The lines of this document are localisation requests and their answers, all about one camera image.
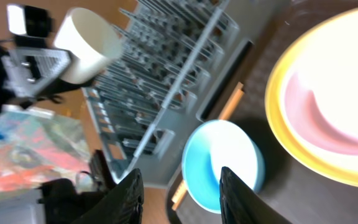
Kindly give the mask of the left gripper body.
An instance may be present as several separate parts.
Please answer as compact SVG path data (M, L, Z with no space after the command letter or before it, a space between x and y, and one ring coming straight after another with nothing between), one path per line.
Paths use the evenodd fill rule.
M0 95L5 103L17 101L21 94L21 73L14 59L10 52L0 56Z

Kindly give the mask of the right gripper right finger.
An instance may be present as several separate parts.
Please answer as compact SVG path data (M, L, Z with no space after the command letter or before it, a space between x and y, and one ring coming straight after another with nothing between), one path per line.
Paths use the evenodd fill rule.
M289 224L267 205L230 168L221 169L219 181L223 224Z

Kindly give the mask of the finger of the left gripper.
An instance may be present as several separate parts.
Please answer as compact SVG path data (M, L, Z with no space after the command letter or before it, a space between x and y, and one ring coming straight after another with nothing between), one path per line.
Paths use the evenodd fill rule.
M7 56L7 85L16 96L51 95L70 65L66 50L15 48Z
M44 89L41 94L37 97L37 101L51 101L53 103L64 103L65 100L61 93L78 90L80 88L89 87L93 84L95 78L82 83L82 84L72 84L62 79L56 79L51 85Z

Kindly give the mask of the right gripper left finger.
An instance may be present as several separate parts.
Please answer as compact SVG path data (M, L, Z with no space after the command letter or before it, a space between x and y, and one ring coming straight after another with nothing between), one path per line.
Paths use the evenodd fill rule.
M143 204L142 174L140 169L133 169L73 224L141 224Z

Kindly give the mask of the white cup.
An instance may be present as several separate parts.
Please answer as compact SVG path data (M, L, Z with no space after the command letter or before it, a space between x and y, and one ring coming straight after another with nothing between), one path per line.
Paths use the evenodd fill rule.
M71 65L61 79L76 85L89 81L123 54L121 40L113 26L82 7L67 12L53 45L71 52Z

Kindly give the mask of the white pink bowl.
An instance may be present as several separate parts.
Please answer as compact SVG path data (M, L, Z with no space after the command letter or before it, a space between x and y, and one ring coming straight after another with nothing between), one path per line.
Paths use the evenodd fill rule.
M283 55L280 109L319 160L358 173L358 8L302 35Z

